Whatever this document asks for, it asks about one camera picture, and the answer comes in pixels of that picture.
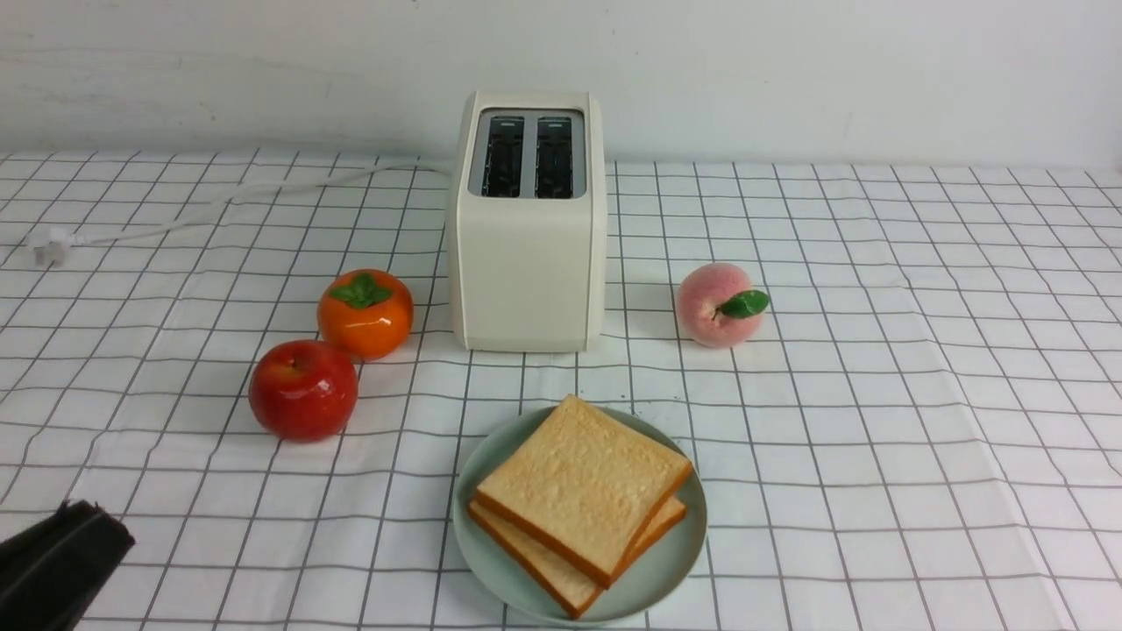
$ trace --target toast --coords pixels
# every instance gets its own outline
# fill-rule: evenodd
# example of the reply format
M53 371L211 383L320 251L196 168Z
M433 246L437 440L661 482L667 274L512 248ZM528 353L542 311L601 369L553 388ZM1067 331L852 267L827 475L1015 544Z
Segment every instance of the toast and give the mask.
M592 606L604 588L592 583L569 561L542 546L511 522L488 511L478 502L468 504L468 514L490 534L508 555L514 557L539 585L544 588L573 620L583 615ZM624 569L631 567L663 534L686 518L686 504L678 497L663 503L654 519L628 551Z
M682 454L569 395L475 500L607 589L692 470Z

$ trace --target persimmon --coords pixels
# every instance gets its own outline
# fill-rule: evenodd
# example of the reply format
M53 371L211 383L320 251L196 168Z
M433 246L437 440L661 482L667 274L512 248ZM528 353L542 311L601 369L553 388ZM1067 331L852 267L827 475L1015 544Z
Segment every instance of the persimmon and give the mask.
M315 319L324 341L361 362L373 362L410 337L413 295L388 272L353 269L323 291Z

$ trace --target toaster slot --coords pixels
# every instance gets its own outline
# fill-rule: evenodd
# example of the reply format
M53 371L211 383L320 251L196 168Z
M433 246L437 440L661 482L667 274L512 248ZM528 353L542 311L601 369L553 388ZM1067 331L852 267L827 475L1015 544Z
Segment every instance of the toaster slot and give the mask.
M572 199L572 119L546 116L537 119L537 179L540 199Z
M485 198L519 195L525 129L526 120L519 116L496 116L490 119L481 191Z

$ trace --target white power cord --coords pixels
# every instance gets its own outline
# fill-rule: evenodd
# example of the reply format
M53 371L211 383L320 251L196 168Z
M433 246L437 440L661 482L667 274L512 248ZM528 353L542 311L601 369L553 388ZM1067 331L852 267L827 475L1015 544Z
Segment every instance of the white power cord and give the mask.
M311 180L306 182L289 182L287 180L277 180L274 182L247 182L226 191L212 200L206 208L160 226L132 228L116 232L83 232L81 235L67 232L58 227L52 227L46 230L33 231L28 235L27 247L35 256L35 264L40 267L45 267L53 263L62 263L72 247L151 237L154 235L171 232L172 230L184 228L186 226L196 226L212 221L222 214L227 204L231 203L234 198L245 196L248 193L318 189L320 186L331 186L355 180L357 177L365 177L374 173L392 170L419 170L432 171L444 175L449 174L448 166L441 163L387 162L358 171L348 171L347 173L323 180Z

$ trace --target fake fruit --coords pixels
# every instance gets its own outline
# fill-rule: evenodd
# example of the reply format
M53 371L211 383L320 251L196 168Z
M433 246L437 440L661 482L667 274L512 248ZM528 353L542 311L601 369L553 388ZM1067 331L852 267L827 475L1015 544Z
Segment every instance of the fake fruit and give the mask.
M752 289L744 269L732 263L710 263L682 280L674 302L678 326L691 339L711 348L729 348L755 335L771 300Z
M311 442L339 433L357 402L358 373L350 357L314 339L275 346L249 381L254 417L284 440Z
M388 272L355 269L324 290L315 317L324 341L361 362L373 362L410 337L413 295Z

